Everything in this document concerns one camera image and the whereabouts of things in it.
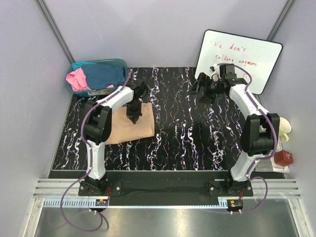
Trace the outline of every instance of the red block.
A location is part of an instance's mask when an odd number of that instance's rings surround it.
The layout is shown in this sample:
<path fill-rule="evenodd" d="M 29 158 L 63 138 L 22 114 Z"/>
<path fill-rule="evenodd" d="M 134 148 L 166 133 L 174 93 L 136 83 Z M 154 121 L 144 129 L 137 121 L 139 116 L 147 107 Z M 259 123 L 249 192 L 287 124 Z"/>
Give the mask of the red block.
<path fill-rule="evenodd" d="M 292 153 L 282 150 L 275 154 L 275 163 L 282 166 L 287 166 L 293 163 Z"/>

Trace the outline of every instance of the teal cloth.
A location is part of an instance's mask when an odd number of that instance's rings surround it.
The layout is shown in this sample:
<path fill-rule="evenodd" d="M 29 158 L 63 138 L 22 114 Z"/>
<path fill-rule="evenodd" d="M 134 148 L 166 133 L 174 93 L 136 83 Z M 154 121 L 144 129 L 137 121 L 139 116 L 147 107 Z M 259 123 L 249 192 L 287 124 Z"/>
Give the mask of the teal cloth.
<path fill-rule="evenodd" d="M 85 64 L 96 64 L 96 63 L 92 63 L 92 62 L 78 62 L 78 63 L 72 63 L 71 66 L 73 67 L 73 70 L 77 70 L 78 68 L 81 68 L 82 65 Z"/>
<path fill-rule="evenodd" d="M 106 64 L 84 64 L 81 66 L 91 90 L 102 90 L 110 85 L 119 86 L 125 81 L 123 67 Z"/>

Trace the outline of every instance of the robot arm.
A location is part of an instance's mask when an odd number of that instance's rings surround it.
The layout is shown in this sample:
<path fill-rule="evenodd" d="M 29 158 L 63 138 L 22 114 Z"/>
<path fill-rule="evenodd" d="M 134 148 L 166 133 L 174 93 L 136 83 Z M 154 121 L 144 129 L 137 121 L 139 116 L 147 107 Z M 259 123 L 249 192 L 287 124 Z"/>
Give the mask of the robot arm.
<path fill-rule="evenodd" d="M 240 137 L 242 152 L 225 180 L 225 187 L 228 193 L 240 191 L 246 187 L 248 176 L 250 176 L 257 164 L 255 162 L 253 165 L 253 162 L 257 158 L 269 154 L 274 147 L 271 128 L 262 112 L 271 121 L 276 135 L 278 133 L 279 116 L 270 114 L 266 109 L 262 108 L 253 94 L 249 90 L 246 92 L 246 85 L 247 82 L 243 78 L 237 78 L 234 64 L 223 64 L 219 66 L 219 71 L 217 69 L 214 70 L 211 77 L 200 73 L 197 81 L 188 91 L 189 94 L 198 94 L 201 87 L 204 87 L 203 96 L 198 101 L 207 104 L 213 104 L 217 94 L 226 94 L 238 105 L 246 119 Z"/>
<path fill-rule="evenodd" d="M 100 104 L 87 118 L 83 134 L 85 139 L 92 147 L 92 169 L 86 179 L 89 185 L 101 189 L 102 182 L 105 175 L 104 167 L 104 149 L 105 143 L 111 134 L 112 129 L 112 114 L 115 113 L 120 107 L 127 104 L 126 116 L 132 123 L 136 123 L 141 113 L 141 101 L 144 92 L 148 92 L 148 87 L 143 81 L 137 80 L 135 83 L 127 83 L 126 87 L 118 88 L 120 93 L 107 101 L 107 98 L 98 100 L 97 102 L 88 101 L 85 104 L 83 114 L 86 115 L 88 111 Z M 87 152 L 88 167 L 91 167 L 91 154 Z"/>

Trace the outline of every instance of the gray wall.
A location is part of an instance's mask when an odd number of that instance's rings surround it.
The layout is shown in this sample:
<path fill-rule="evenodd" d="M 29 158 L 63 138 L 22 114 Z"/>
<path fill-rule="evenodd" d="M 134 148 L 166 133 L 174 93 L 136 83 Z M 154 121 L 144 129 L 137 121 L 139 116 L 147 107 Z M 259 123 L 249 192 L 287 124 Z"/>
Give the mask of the gray wall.
<path fill-rule="evenodd" d="M 0 56 L 0 229 L 17 237 L 53 157 L 69 64 L 34 0 L 1 1 Z"/>
<path fill-rule="evenodd" d="M 288 119 L 290 140 L 283 148 L 293 153 L 291 175 L 316 233 L 316 1 L 296 1 L 275 41 L 283 52 L 262 98 L 266 108 Z"/>
<path fill-rule="evenodd" d="M 286 0 L 45 0 L 76 61 L 196 66 L 207 29 L 266 39 Z"/>

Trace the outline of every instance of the beige cloth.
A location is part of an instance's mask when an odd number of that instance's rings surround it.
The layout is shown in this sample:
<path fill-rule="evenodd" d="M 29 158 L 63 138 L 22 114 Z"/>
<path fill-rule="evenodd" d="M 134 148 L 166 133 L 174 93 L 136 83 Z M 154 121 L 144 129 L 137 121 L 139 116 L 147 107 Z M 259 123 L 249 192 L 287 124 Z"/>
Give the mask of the beige cloth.
<path fill-rule="evenodd" d="M 155 121 L 151 103 L 142 104 L 142 114 L 136 124 L 133 124 L 126 116 L 126 107 L 119 108 L 112 115 L 112 131 L 105 143 L 111 145 L 153 137 L 155 134 Z"/>

